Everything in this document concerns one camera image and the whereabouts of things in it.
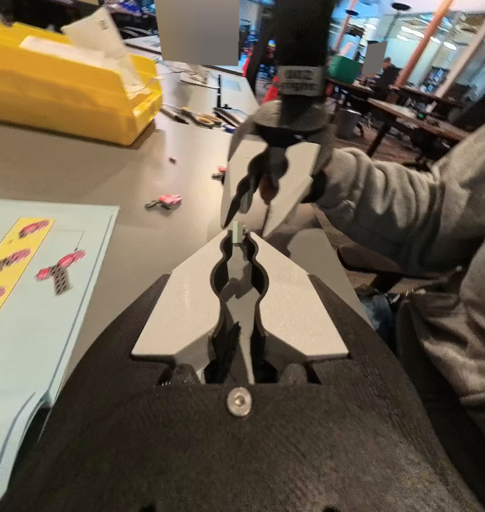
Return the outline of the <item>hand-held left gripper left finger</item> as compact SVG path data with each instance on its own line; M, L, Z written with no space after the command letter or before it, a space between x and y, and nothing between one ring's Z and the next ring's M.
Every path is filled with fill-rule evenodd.
M219 297L228 281L232 233L222 231L175 267L132 351L135 359L189 365L201 382L215 358L214 339L226 328Z

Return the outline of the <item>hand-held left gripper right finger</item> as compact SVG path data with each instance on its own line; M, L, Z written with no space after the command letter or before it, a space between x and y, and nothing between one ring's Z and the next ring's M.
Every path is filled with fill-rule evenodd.
M348 356L310 275L255 233L248 234L252 286L259 292L251 336L254 368L286 368Z

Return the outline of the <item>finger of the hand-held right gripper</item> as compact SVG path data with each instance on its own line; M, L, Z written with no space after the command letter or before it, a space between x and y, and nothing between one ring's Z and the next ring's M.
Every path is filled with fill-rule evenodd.
M268 206L263 237L272 236L286 223L307 196L314 181L312 176L320 149L321 146L314 142L299 142L286 149L287 170L278 179L277 195Z
M266 142L258 136L241 140L229 157L223 181L220 206L220 225L228 227L237 213L246 213L251 207L255 173L251 164L266 150Z

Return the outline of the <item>person's right forearm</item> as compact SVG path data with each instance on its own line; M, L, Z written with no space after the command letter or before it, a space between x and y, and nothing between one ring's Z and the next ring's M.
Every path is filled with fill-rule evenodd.
M433 176L334 149L316 203L337 230L406 274L445 273L467 265L485 238L485 219L470 208L471 190L458 180L465 171L476 177L456 150Z

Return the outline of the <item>green bag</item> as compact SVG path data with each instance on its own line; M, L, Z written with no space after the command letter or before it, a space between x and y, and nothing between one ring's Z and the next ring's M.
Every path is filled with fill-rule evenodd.
M331 80L353 84L360 76L362 66L362 63L340 54L333 55L327 68L327 76Z

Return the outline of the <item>scissors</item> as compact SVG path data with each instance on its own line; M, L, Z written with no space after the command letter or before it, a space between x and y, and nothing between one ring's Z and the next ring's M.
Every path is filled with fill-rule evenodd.
M183 117L191 120L195 125L200 127L213 129L214 127L220 127L222 125L222 120L212 114L196 113L188 107L182 107L180 112Z

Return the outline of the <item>orange traffic cone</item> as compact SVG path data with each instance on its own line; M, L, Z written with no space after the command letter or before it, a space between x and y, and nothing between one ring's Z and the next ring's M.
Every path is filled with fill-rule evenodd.
M275 76L273 78L270 86L266 90L265 96L262 99L261 103L264 104L264 103L276 100L278 97L278 93L279 93L279 81L278 81L278 77Z

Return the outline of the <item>grey trash can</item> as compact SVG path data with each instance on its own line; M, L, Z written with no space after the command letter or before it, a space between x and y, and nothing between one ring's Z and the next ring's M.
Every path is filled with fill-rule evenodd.
M355 130L359 129L358 125L361 116L361 112L350 108L338 110L335 129L336 137L343 140L352 139L355 136Z

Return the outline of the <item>pink and grey brick assembly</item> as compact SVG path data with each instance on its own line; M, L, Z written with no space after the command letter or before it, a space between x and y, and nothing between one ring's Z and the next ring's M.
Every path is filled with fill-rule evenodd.
M181 195L161 195L157 199L154 199L145 204L144 208L146 210L150 210L153 208L160 207L166 210L175 210L182 204L182 196Z

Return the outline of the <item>person's jeans leg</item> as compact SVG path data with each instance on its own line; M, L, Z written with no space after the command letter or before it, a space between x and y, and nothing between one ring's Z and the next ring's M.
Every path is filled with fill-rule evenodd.
M379 291L359 296L371 325L393 353L397 350L396 320L402 299L401 294Z

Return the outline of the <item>black marker pen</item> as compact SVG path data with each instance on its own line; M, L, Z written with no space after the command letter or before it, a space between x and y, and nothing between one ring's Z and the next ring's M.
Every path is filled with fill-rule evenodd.
M176 107L169 106L169 105L163 103L161 108L160 108L160 112L162 114L164 114L166 117L168 117L169 119L171 119L171 120L173 120L175 122L178 122L178 123L181 123L181 124L184 124L184 125L188 125L189 124L188 119L185 118L181 114L180 109L177 109Z

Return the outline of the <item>open instruction booklet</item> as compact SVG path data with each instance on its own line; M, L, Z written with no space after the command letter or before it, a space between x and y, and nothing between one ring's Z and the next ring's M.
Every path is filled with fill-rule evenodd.
M0 499L59 394L118 212L0 199Z

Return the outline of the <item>person's grey sweatshirt torso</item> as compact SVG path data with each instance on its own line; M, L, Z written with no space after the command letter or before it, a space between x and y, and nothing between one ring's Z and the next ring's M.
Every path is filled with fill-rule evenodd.
M485 125L439 164L437 179L420 178L398 226L407 270L449 276L414 292L420 337L440 373L485 436Z

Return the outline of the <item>yellow plastic bin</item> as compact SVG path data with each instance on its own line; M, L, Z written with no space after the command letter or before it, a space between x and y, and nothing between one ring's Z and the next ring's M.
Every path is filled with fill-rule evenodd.
M80 58L65 35L0 22L0 122L130 146L162 106L156 64L129 54L142 89Z

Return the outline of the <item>pile of white paper bags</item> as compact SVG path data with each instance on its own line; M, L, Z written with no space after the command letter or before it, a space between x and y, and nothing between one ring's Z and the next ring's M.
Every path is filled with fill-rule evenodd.
M129 99L148 94L118 29L105 7L91 16L62 27L70 44L27 36L20 48L82 65L113 71L120 75Z

